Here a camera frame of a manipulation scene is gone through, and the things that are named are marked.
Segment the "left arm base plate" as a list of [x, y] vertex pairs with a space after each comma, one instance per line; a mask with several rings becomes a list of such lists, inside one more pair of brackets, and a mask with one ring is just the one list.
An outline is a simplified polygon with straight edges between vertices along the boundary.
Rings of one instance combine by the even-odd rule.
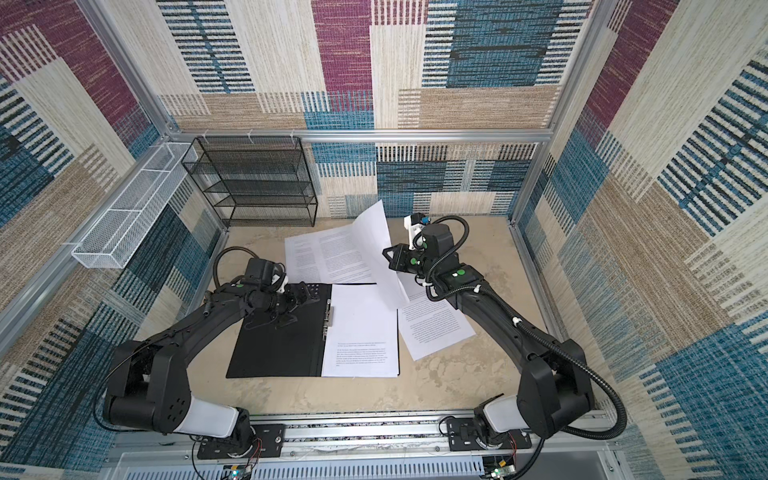
[[195, 458], [236, 461], [277, 458], [282, 452], [285, 431], [285, 424], [256, 424], [248, 433], [236, 428], [227, 438], [204, 437]]

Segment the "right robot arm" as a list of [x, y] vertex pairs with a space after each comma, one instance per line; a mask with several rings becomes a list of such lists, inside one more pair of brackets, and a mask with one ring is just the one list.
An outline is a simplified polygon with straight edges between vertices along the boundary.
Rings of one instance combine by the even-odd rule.
[[[383, 250], [391, 270], [411, 274], [432, 302], [447, 302], [473, 319], [509, 356], [520, 374], [515, 397], [497, 396], [475, 410], [483, 437], [528, 428], [541, 439], [559, 432], [606, 441], [619, 437], [628, 424], [627, 409], [616, 390], [587, 364], [582, 347], [560, 341], [529, 322], [510, 306], [485, 276], [464, 263], [459, 248], [469, 237], [467, 220], [443, 216], [432, 220], [414, 213], [404, 219], [408, 243]], [[600, 389], [616, 412], [605, 430], [584, 430], [574, 423], [596, 405]]]

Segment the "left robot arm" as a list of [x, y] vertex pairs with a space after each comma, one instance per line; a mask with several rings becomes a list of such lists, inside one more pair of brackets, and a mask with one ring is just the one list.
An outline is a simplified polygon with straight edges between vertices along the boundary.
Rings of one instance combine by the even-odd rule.
[[149, 431], [249, 442], [249, 415], [242, 408], [196, 398], [187, 369], [231, 325], [288, 326], [297, 311], [318, 300], [304, 283], [291, 283], [285, 266], [251, 253], [243, 274], [228, 282], [215, 277], [201, 306], [171, 327], [114, 351], [91, 413], [105, 430]]

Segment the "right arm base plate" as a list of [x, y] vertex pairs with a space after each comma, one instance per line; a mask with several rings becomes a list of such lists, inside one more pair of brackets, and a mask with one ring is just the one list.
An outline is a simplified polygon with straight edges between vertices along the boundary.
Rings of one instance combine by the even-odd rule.
[[438, 431], [448, 439], [451, 451], [528, 449], [533, 444], [526, 432], [499, 433], [475, 418], [443, 417], [438, 422]]

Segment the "orange black file folder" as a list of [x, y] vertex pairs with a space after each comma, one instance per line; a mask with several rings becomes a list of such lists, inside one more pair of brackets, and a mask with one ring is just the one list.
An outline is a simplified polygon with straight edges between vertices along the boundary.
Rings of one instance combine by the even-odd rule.
[[310, 284], [316, 303], [296, 311], [299, 320], [277, 328], [265, 314], [245, 320], [226, 372], [228, 379], [323, 377], [327, 328], [330, 326], [331, 284]]

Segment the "blank-side white sheet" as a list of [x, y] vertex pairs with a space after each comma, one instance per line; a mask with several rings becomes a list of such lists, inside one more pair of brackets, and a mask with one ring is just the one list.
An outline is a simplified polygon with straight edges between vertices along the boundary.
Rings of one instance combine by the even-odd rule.
[[392, 246], [383, 202], [363, 211], [351, 224], [354, 244], [368, 266], [383, 302], [390, 310], [404, 308], [409, 298], [383, 251]]

